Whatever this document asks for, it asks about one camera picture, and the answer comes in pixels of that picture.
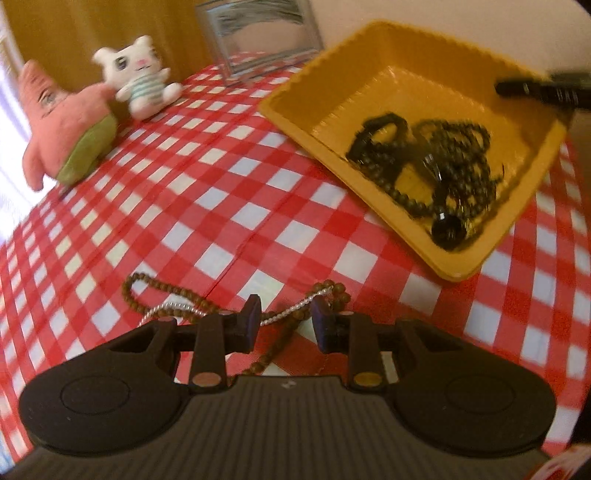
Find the black strap wristwatch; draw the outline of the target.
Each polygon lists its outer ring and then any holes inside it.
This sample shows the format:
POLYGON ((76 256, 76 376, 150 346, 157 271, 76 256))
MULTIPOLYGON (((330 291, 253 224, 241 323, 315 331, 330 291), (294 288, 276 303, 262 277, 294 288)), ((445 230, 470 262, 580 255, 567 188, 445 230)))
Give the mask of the black strap wristwatch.
POLYGON ((453 178, 453 171, 430 151, 420 155, 420 165, 433 178, 435 188, 431 202, 418 202, 417 211, 420 216, 433 219, 433 242, 446 251, 453 251, 467 237, 467 227, 460 214, 462 196, 453 178))

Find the yellow plastic tray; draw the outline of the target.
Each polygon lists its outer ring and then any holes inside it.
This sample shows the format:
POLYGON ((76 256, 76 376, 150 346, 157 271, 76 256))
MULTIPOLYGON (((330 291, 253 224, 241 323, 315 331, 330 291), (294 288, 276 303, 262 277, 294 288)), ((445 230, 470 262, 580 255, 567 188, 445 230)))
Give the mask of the yellow plastic tray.
POLYGON ((308 62, 259 110, 353 190, 439 277, 459 282, 480 269, 523 212, 570 124, 570 114, 559 108, 496 93, 499 79, 525 74, 524 67, 469 43, 377 20, 308 62), (470 122, 489 132, 485 158, 496 197, 468 222, 467 238, 453 250, 434 243, 429 219, 411 216, 346 159, 363 123, 389 113, 407 121, 413 147, 398 188, 422 202, 435 188, 421 162, 434 122, 470 122))

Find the red checkered tablecloth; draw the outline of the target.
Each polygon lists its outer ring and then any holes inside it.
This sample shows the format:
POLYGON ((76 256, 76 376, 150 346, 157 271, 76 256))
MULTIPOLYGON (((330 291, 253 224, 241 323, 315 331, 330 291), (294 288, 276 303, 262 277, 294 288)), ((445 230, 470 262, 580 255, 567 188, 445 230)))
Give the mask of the red checkered tablecloth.
POLYGON ((179 104, 123 130, 90 178, 45 194, 2 242, 3 469, 30 447, 25 384, 139 323, 121 295, 134 272, 222 307, 254 293, 267 310, 341 282, 377 321, 423 318, 543 376, 558 400, 545 449, 565 447, 590 386, 590 201, 574 148, 481 271, 448 283, 259 114, 286 80, 190 76, 179 104))

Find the pink starfish plush toy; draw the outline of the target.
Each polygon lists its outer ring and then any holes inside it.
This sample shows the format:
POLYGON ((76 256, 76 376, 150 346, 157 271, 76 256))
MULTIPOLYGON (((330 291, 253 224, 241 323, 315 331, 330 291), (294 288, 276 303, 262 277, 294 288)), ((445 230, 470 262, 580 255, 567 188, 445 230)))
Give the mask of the pink starfish plush toy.
POLYGON ((117 119, 108 105, 114 90, 99 82, 68 92, 29 60, 19 74, 18 93, 31 129, 22 159, 27 185, 40 191, 45 177, 63 187, 84 180, 115 139, 117 119))

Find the white bunny plush toy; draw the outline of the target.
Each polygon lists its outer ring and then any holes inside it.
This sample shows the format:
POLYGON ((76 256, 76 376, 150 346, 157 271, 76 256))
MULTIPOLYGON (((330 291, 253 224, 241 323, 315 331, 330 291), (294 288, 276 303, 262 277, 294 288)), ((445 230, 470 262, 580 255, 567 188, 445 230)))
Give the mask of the white bunny plush toy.
POLYGON ((148 35, 121 50, 100 48, 92 62, 102 67, 103 81, 115 90, 118 102, 128 105, 134 120, 147 120, 181 97, 182 85, 168 82, 170 69, 162 67, 148 35))

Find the wooden door panel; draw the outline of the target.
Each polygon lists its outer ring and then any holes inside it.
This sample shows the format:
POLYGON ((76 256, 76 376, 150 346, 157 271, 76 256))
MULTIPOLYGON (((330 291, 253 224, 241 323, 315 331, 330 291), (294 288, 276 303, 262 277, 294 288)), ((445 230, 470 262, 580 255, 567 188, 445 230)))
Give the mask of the wooden door panel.
POLYGON ((212 63, 195 1, 14 0, 2 6, 22 58, 38 61, 68 90, 102 79, 91 61, 98 49, 119 50, 142 35, 152 38, 174 81, 212 63))

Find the glass sand art frame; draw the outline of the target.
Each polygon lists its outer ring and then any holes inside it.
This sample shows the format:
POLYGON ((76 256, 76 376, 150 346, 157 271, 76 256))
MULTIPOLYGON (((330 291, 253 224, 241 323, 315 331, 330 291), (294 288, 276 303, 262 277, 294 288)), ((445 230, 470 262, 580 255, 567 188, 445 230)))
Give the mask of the glass sand art frame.
POLYGON ((206 1, 195 11, 226 86, 300 64, 324 49, 308 1, 206 1))

